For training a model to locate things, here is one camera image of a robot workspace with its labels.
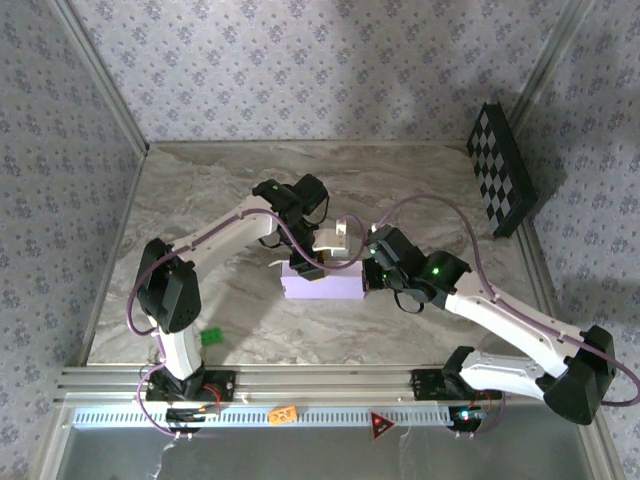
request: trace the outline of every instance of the red warning sign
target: red warning sign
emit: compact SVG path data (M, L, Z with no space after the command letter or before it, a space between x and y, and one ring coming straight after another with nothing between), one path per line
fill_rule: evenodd
M377 440L382 435L387 433L393 428L395 422L392 422L388 418L384 418L382 415L371 412L371 427L373 428L373 439Z

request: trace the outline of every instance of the checkerboard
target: checkerboard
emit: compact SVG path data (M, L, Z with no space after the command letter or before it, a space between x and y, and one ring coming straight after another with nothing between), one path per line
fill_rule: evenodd
M467 142L473 171L496 237L510 236L537 201L500 104L484 104Z

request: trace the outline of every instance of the orange label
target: orange label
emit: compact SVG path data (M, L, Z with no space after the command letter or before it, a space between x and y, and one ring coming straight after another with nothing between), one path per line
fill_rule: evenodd
M282 425L283 423L295 422L298 419L296 407L276 408L269 412L269 425Z

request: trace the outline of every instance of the wall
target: wall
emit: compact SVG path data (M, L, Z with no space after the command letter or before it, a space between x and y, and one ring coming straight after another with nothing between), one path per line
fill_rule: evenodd
M465 139L564 0L73 0L149 142Z
M541 193L534 223L566 320L596 323L640 371L640 7L596 2L518 139ZM635 387L616 379L610 397ZM640 478L640 407L607 409Z
M0 2L0 17L0 478L22 478L137 158L46 2Z

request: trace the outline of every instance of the marble tabletop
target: marble tabletop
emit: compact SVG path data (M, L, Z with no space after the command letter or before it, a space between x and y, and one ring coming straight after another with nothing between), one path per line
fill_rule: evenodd
M96 327L90 364L145 363L157 350L150 338L129 333L126 298L142 250L155 237L169 242L192 233L238 205L257 183L294 183L316 175L329 190L329 216L358 215L367 225L398 199L432 192L454 200L477 230L486 272L493 283L533 304L514 242L489 232L469 158L433 145L336 145L332 143L175 144L153 147L143 168L117 261ZM462 222L432 201L405 206L392 223L425 254L445 249L471 265L471 243ZM349 225L350 233L357 227ZM437 364L459 345L510 351L478 325L426 306L402 312L390 292L364 300L287 300L279 268L285 247L255 244L229 258L200 281L203 308L196 331L220 327L224 342L202 349L207 364ZM148 325L137 302L136 324Z

